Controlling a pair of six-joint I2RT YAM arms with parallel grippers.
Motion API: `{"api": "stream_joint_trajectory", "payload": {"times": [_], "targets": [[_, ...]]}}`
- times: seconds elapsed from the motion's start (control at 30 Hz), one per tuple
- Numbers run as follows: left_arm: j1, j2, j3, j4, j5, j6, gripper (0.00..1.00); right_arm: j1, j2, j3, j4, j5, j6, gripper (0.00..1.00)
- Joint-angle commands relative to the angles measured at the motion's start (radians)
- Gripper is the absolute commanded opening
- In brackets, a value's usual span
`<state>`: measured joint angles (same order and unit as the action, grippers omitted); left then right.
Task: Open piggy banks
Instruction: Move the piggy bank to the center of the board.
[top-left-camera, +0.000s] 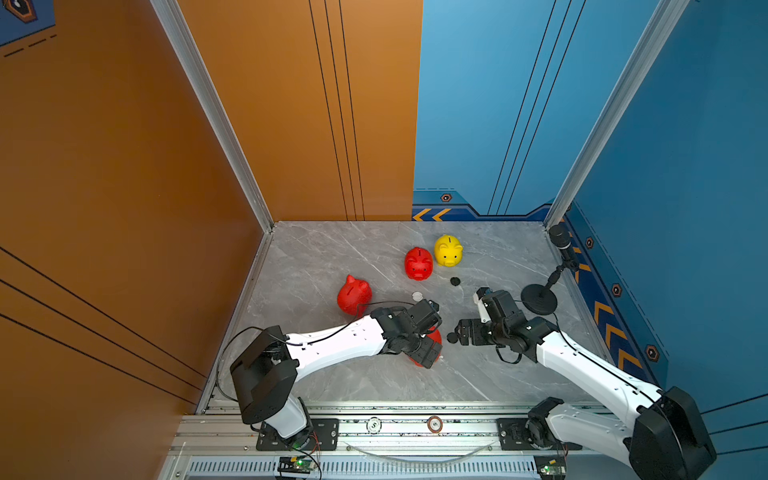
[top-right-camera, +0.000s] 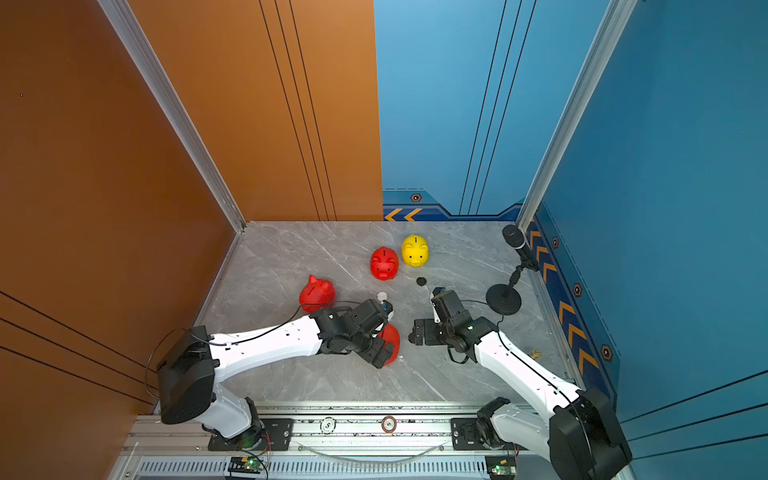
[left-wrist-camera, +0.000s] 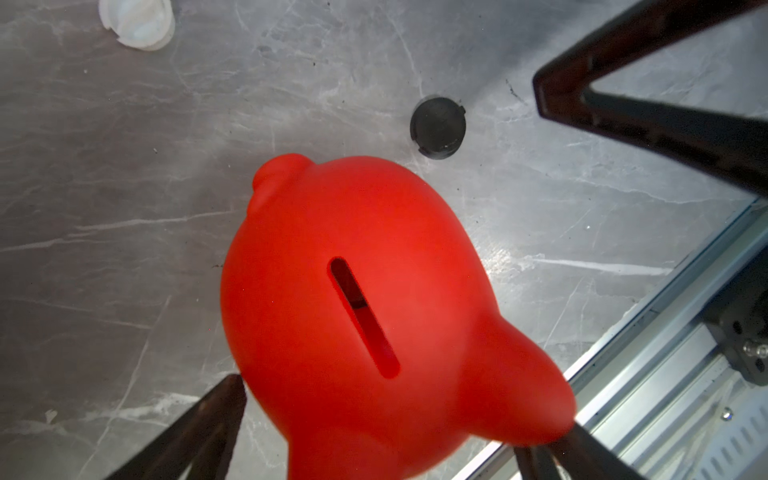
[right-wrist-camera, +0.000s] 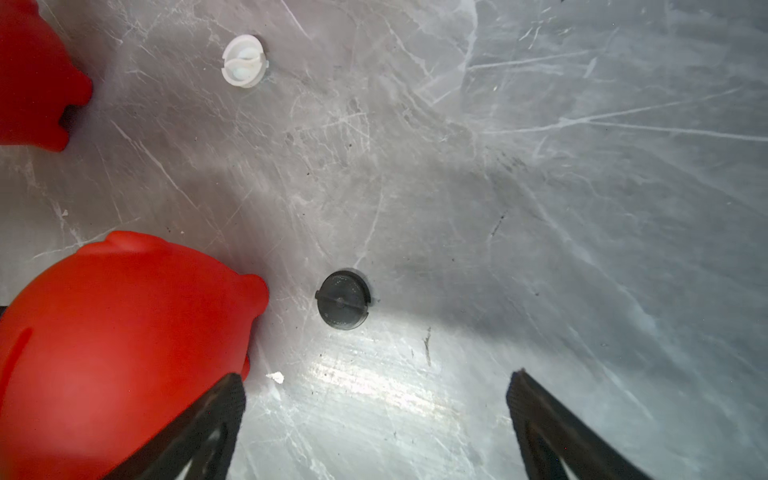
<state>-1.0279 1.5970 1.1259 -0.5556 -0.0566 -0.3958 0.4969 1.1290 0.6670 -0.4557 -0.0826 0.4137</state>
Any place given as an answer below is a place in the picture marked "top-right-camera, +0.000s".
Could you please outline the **red piggy bank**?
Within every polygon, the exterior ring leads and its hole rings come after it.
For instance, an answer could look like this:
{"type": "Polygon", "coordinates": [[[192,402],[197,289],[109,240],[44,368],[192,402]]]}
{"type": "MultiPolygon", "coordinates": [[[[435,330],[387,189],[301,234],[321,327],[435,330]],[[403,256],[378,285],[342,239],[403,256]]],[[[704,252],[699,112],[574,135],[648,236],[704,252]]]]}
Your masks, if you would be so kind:
{"type": "Polygon", "coordinates": [[[310,275],[299,295],[299,304],[304,312],[311,313],[321,308],[331,307],[335,298],[335,286],[330,280],[310,275]]]}
{"type": "Polygon", "coordinates": [[[380,247],[373,252],[370,259],[370,272],[380,281],[393,280],[399,270],[399,257],[388,247],[380,247]]]}
{"type": "Polygon", "coordinates": [[[390,358],[384,363],[385,366],[388,366],[398,358],[401,344],[400,334],[394,325],[388,324],[381,330],[378,337],[393,347],[390,358]]]}

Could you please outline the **yellow piggy bank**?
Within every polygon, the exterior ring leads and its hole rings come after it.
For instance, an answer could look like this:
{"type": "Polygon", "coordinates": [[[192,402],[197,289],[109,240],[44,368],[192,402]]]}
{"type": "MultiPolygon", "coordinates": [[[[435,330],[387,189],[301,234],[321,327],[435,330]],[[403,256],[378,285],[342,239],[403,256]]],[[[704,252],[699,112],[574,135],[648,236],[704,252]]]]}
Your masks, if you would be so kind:
{"type": "Polygon", "coordinates": [[[401,254],[409,267],[423,267],[429,259],[429,245],[419,235],[410,235],[402,243],[401,254]]]}

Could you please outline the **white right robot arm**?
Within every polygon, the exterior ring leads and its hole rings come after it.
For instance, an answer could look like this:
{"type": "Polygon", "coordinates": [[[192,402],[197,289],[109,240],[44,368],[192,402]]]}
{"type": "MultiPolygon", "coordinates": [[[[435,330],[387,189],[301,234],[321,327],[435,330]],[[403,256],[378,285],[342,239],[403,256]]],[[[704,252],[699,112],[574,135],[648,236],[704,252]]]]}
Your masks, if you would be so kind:
{"type": "Polygon", "coordinates": [[[434,316],[417,319],[409,340],[446,346],[500,377],[530,406],[523,411],[499,397],[477,413],[491,449],[519,445],[548,460],[561,479],[613,479],[632,459],[611,400],[598,388],[565,381],[518,348],[485,317],[472,317],[458,295],[443,287],[430,298],[434,316]]]}

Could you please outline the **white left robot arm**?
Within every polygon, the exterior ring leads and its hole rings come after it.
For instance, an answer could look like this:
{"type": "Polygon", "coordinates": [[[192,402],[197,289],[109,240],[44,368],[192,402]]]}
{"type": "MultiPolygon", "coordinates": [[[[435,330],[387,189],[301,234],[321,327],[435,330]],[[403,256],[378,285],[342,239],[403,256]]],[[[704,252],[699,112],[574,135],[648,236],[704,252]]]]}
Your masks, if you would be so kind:
{"type": "Polygon", "coordinates": [[[223,386],[231,377],[279,361],[354,353],[381,369],[395,345],[381,336],[393,306],[369,299],[352,308],[324,307],[274,327],[210,334],[189,329],[157,366],[161,422],[198,422],[223,450],[256,446],[265,426],[255,403],[223,386]]]}

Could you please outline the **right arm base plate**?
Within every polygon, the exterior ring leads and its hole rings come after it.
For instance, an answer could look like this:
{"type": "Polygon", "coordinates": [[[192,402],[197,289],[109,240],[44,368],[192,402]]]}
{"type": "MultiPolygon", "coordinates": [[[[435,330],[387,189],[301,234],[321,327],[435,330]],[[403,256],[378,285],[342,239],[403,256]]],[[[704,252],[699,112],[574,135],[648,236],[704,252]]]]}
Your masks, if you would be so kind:
{"type": "Polygon", "coordinates": [[[452,418],[450,420],[450,436],[454,451],[526,451],[526,448],[510,442],[492,446],[481,434],[477,426],[477,418],[452,418]]]}

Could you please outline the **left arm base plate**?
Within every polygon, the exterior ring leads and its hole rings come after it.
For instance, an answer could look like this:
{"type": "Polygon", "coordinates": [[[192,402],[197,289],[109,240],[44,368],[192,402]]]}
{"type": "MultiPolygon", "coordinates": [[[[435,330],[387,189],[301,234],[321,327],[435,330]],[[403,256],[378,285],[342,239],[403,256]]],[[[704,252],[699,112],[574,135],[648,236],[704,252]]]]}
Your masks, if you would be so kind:
{"type": "Polygon", "coordinates": [[[257,420],[254,426],[230,439],[218,431],[203,426],[210,435],[210,451],[287,451],[293,433],[293,420],[290,418],[272,418],[257,420]]]}

